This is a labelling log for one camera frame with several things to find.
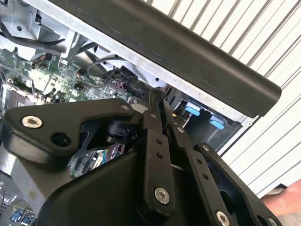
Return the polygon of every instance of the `green circuit board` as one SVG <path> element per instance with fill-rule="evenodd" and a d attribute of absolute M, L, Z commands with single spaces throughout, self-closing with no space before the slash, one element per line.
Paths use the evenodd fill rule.
<path fill-rule="evenodd" d="M 121 98 L 128 103 L 138 103 L 139 100 L 127 93 L 124 89 L 112 81 L 102 88 L 84 86 L 83 89 L 76 89 L 74 86 L 80 83 L 77 72 L 81 69 L 74 62 L 67 65 L 60 63 L 58 56 L 51 56 L 47 61 L 33 69 L 32 63 L 16 57 L 13 53 L 0 49 L 0 63 L 4 74 L 14 74 L 15 79 L 20 83 L 26 83 L 26 78 L 34 81 L 35 88 L 44 94 L 52 88 L 63 93 L 64 102 L 97 100 L 106 98 Z M 87 82 L 102 84 L 104 80 L 97 77 L 89 77 Z"/>

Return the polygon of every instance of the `metal screw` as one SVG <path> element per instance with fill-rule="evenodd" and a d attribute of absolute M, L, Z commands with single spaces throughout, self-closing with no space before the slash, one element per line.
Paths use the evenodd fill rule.
<path fill-rule="evenodd" d="M 278 226 L 278 224 L 272 218 L 269 218 L 269 221 L 273 226 Z"/>
<path fill-rule="evenodd" d="M 156 117 L 156 115 L 155 114 L 153 114 L 153 113 L 150 113 L 150 115 L 151 115 L 151 117 L 153 117 L 154 119 L 156 119 L 157 117 Z"/>
<path fill-rule="evenodd" d="M 36 116 L 26 116 L 22 118 L 21 123 L 30 129 L 38 129 L 43 125 L 42 120 Z"/>
<path fill-rule="evenodd" d="M 207 152 L 210 151 L 209 147 L 207 147 L 206 145 L 203 145 L 203 149 L 204 149 L 205 151 L 207 151 Z"/>
<path fill-rule="evenodd" d="M 178 130 L 181 132 L 181 133 L 185 133 L 184 129 L 182 127 L 178 127 Z"/>
<path fill-rule="evenodd" d="M 158 202 L 167 205 L 169 204 L 169 194 L 168 192 L 162 188 L 162 187 L 158 187 L 155 189 L 155 197 L 158 200 Z"/>
<path fill-rule="evenodd" d="M 128 106 L 126 106 L 126 105 L 122 105 L 121 107 L 122 107 L 124 110 L 127 110 L 127 111 L 130 110 L 130 109 L 128 108 Z"/>
<path fill-rule="evenodd" d="M 216 216 L 218 221 L 222 224 L 222 226 L 230 226 L 229 219 L 223 212 L 217 211 Z"/>

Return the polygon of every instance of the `black mounting arm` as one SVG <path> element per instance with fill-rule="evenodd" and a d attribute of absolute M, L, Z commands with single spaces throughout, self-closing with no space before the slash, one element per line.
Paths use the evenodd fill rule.
<path fill-rule="evenodd" d="M 41 202 L 36 226 L 281 226 L 211 147 L 193 148 L 157 97 L 143 111 L 120 99 L 7 111 L 0 154 L 17 157 L 12 178 Z M 113 143 L 125 153 L 66 179 L 74 155 Z"/>

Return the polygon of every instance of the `black plastic panel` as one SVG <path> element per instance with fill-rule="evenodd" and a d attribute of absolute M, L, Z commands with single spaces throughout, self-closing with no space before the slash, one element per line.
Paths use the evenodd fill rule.
<path fill-rule="evenodd" d="M 249 117 L 280 98 L 279 86 L 142 0 L 50 1 Z"/>

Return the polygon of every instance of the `motherboard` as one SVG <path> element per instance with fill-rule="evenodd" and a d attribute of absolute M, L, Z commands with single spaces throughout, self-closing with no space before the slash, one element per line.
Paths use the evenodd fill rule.
<path fill-rule="evenodd" d="M 106 98 L 121 98 L 128 103 L 139 102 L 138 98 L 123 89 L 117 81 L 107 81 L 95 76 L 79 77 L 83 70 L 80 66 L 73 61 L 67 65 L 62 64 L 57 56 L 44 55 L 39 61 L 29 62 L 14 53 L 0 49 L 0 65 L 7 81 L 26 91 L 27 97 L 29 94 L 34 95 L 33 98 L 36 98 L 37 94 L 40 98 L 44 97 L 44 102 L 39 104 Z"/>

